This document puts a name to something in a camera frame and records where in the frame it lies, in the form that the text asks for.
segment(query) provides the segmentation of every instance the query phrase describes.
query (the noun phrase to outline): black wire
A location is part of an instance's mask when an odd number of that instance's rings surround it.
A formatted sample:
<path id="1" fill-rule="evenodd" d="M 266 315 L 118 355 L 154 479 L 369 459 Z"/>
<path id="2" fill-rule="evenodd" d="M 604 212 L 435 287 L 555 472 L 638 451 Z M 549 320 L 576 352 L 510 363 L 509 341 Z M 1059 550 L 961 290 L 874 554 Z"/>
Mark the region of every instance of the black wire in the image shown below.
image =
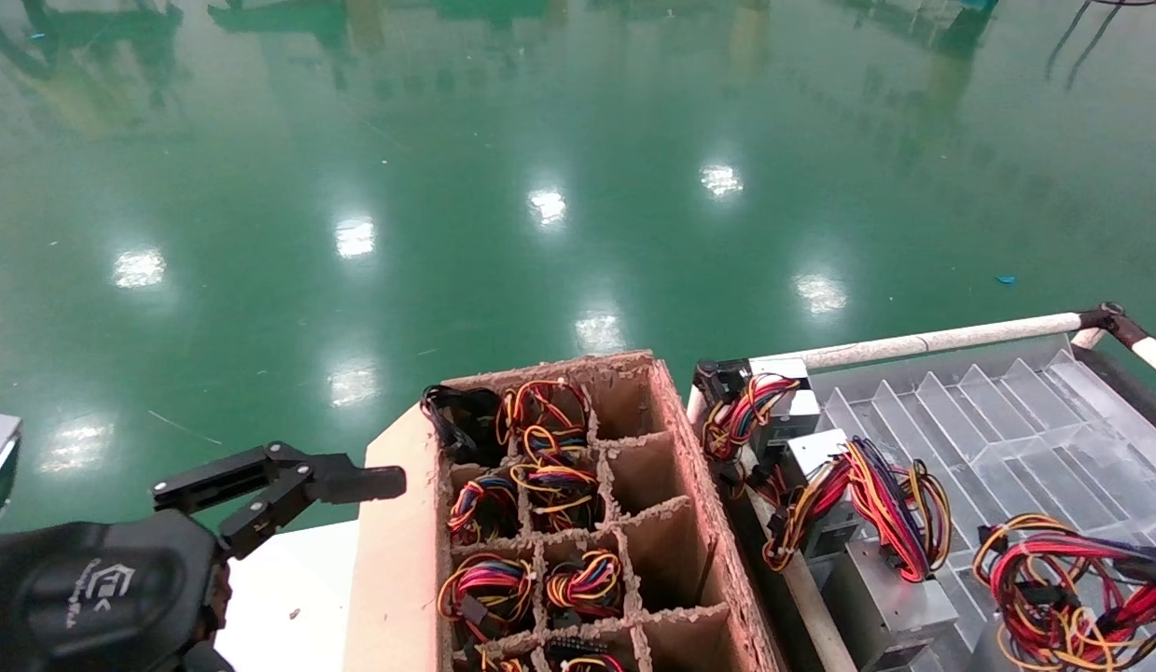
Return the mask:
<path id="1" fill-rule="evenodd" d="M 457 390 L 429 385 L 420 396 L 420 409 L 437 430 L 437 442 L 457 464 L 499 466 L 506 448 L 496 440 L 499 394 L 491 390 Z"/>

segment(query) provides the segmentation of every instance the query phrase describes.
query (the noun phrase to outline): black connector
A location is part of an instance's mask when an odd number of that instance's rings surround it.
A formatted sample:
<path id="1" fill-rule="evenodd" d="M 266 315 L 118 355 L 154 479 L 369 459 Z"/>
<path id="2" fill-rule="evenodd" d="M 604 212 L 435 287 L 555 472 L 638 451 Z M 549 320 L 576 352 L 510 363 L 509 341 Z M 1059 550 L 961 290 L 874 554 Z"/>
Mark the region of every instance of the black connector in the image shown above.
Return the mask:
<path id="1" fill-rule="evenodd" d="M 1017 591 L 1022 599 L 1033 607 L 1051 607 L 1057 612 L 1067 608 L 1080 608 L 1080 596 L 1045 582 L 1017 582 Z"/>
<path id="2" fill-rule="evenodd" d="M 462 598 L 462 603 L 458 605 L 458 611 L 462 613 L 462 618 L 472 622 L 488 640 L 502 637 L 499 622 L 491 618 L 491 613 L 474 596 L 466 595 Z"/>
<path id="3" fill-rule="evenodd" d="M 719 483 L 722 483 L 733 490 L 739 488 L 739 468 L 735 467 L 734 461 L 718 461 L 711 459 L 710 472 L 713 473 L 714 480 L 719 481 Z"/>
<path id="4" fill-rule="evenodd" d="M 553 628 L 555 630 L 562 630 L 570 626 L 581 626 L 581 616 L 578 616 L 578 613 L 573 608 L 565 608 L 553 613 Z"/>
<path id="5" fill-rule="evenodd" d="M 1156 554 L 1156 548 L 1150 549 Z M 1156 559 L 1116 560 L 1112 561 L 1112 569 L 1118 570 L 1122 577 L 1133 578 L 1134 582 L 1156 583 Z"/>
<path id="6" fill-rule="evenodd" d="M 554 663 L 581 658 L 584 655 L 605 655 L 607 645 L 581 637 L 561 637 L 544 645 L 544 658 Z"/>
<path id="7" fill-rule="evenodd" d="M 987 525 L 979 525 L 979 527 L 977 527 L 979 545 L 983 546 L 984 544 L 987 544 L 988 539 L 992 539 L 992 527 Z M 1000 539 L 996 539 L 996 544 L 992 544 L 992 552 L 996 554 L 1008 552 L 1008 537 L 1001 536 Z"/>
<path id="8" fill-rule="evenodd" d="M 905 562 L 905 559 L 902 557 L 901 554 L 897 554 L 897 552 L 895 552 L 895 549 L 892 548 L 892 546 L 890 546 L 888 544 L 881 546 L 881 548 L 880 548 L 880 556 L 881 556 L 881 560 L 884 561 L 884 564 L 887 564 L 889 569 L 894 569 L 894 570 L 901 571 L 901 570 L 905 569 L 906 566 L 909 566 L 909 563 Z"/>
<path id="9" fill-rule="evenodd" d="M 751 377 L 747 360 L 702 360 L 694 368 L 694 386 L 710 405 L 735 404 Z"/>
<path id="10" fill-rule="evenodd" d="M 757 464 L 753 467 L 753 472 L 748 473 L 746 483 L 748 483 L 751 488 L 759 488 L 759 486 L 764 485 L 765 481 L 769 480 L 769 475 L 772 472 L 765 472 L 764 466 Z"/>
<path id="11" fill-rule="evenodd" d="M 429 385 L 420 396 L 420 409 L 437 430 L 440 450 L 455 464 L 499 466 L 506 456 L 496 437 L 501 404 L 497 392 L 482 387 Z"/>
<path id="12" fill-rule="evenodd" d="M 773 539 L 784 539 L 786 536 L 786 526 L 790 524 L 790 511 L 776 510 L 773 515 L 769 516 L 769 522 L 765 523 L 765 527 L 772 532 Z"/>

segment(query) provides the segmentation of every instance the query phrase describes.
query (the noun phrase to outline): wire connector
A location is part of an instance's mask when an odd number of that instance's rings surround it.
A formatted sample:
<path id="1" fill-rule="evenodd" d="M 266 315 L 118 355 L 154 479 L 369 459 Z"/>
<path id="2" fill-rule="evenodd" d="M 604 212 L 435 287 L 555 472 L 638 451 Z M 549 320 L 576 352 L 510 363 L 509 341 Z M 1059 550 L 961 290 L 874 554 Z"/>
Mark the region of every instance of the wire connector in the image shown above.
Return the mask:
<path id="1" fill-rule="evenodd" d="M 1022 599 L 1035 607 L 1051 607 L 1057 612 L 1064 612 L 1067 608 L 1080 608 L 1081 606 L 1080 596 L 1051 583 L 1017 582 L 1017 591 L 1021 592 Z"/>
<path id="2" fill-rule="evenodd" d="M 710 405 L 735 404 L 751 377 L 747 360 L 702 360 L 694 368 L 694 386 Z"/>
<path id="3" fill-rule="evenodd" d="M 993 532 L 995 532 L 995 530 L 992 529 L 991 526 L 979 525 L 979 527 L 977 527 L 977 533 L 979 536 L 979 545 L 983 546 L 984 544 L 987 544 L 988 539 L 992 539 Z M 996 539 L 996 544 L 992 544 L 990 549 L 992 549 L 992 552 L 996 554 L 1003 554 L 1005 552 L 1008 552 L 1008 537 L 1001 534 L 1000 539 Z"/>
<path id="4" fill-rule="evenodd" d="M 560 663 L 560 660 L 581 658 L 584 655 L 605 655 L 607 651 L 607 645 L 599 642 L 581 637 L 561 637 L 544 645 L 544 658 Z"/>
<path id="5" fill-rule="evenodd" d="M 474 627 L 482 630 L 482 634 L 487 638 L 499 638 L 502 637 L 502 629 L 497 625 L 496 620 L 491 618 L 491 613 L 488 612 L 487 607 L 482 605 L 479 599 L 472 595 L 466 595 L 462 598 L 462 603 L 458 605 L 458 611 L 462 613 L 462 618 L 472 622 Z"/>
<path id="6" fill-rule="evenodd" d="M 769 532 L 772 532 L 773 539 L 784 539 L 786 536 L 786 526 L 790 524 L 790 511 L 786 510 L 775 510 L 772 515 L 769 516 L 769 522 L 765 523 L 765 527 Z"/>

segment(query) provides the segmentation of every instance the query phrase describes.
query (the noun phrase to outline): metal power supply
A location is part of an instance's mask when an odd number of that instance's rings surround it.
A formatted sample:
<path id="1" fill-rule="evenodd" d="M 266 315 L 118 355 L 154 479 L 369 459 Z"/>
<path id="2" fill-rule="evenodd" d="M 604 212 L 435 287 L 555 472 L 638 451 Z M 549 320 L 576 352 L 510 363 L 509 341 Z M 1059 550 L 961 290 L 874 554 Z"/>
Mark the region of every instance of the metal power supply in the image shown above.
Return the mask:
<path id="1" fill-rule="evenodd" d="M 859 672 L 910 666 L 958 618 L 939 582 L 902 579 L 875 539 L 846 545 L 822 599 Z"/>

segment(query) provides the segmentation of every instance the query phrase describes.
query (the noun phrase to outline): cardboard divider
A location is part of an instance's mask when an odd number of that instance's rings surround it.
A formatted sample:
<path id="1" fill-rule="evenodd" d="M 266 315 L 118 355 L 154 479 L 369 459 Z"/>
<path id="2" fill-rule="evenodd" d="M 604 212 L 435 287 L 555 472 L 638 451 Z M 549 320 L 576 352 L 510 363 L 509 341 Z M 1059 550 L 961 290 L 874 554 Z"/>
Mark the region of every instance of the cardboard divider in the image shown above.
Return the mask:
<path id="1" fill-rule="evenodd" d="M 741 672 L 729 612 L 718 605 L 659 613 L 643 622 L 654 672 Z"/>
<path id="2" fill-rule="evenodd" d="M 583 386 L 594 409 L 595 440 L 643 437 L 661 428 L 646 375 L 594 378 Z"/>
<path id="3" fill-rule="evenodd" d="M 668 431 L 620 442 L 600 442 L 612 472 L 612 497 L 622 515 L 638 515 L 646 508 L 688 495 L 673 452 Z"/>
<path id="4" fill-rule="evenodd" d="M 603 530 L 591 534 L 565 534 L 557 537 L 556 540 L 541 544 L 540 546 L 542 546 L 542 555 L 544 559 L 544 574 L 542 574 L 542 577 L 544 578 L 540 582 L 542 590 L 544 582 L 548 582 L 549 574 L 551 574 L 554 568 L 566 562 L 573 562 L 581 566 L 583 554 L 592 552 L 592 549 L 607 549 L 607 552 L 612 552 L 616 555 L 616 557 L 621 559 L 621 564 L 623 563 L 623 554 L 620 548 L 620 537 L 610 530 Z M 618 616 L 608 618 L 622 618 L 624 615 L 624 603 L 627 600 L 628 592 L 628 584 L 624 583 L 624 577 L 625 574 L 621 574 L 621 600 Z M 551 607 L 547 597 L 544 597 L 544 611 L 548 613 L 548 627 L 557 628 L 557 622 L 554 621 L 553 616 L 556 616 L 556 613 L 560 612 L 560 610 Z M 592 621 L 595 621 L 594 618 L 583 616 L 583 622 Z"/>
<path id="5" fill-rule="evenodd" d="M 710 570 L 721 549 L 702 540 L 689 497 L 651 508 L 622 530 L 647 612 L 722 603 L 718 574 Z"/>

